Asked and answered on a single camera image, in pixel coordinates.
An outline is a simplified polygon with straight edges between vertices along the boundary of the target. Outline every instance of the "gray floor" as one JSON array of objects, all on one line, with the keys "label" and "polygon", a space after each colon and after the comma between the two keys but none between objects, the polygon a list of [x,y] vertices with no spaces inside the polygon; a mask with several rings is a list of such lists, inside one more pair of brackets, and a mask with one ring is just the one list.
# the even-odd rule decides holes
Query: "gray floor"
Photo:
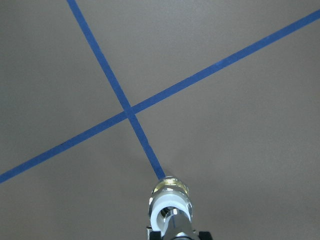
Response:
[{"label": "gray floor", "polygon": [[[135,105],[318,0],[79,0]],[[0,173],[122,111],[64,0],[0,2]],[[215,240],[320,239],[320,21],[137,115]],[[157,178],[125,120],[0,186],[0,239],[145,239]]]}]

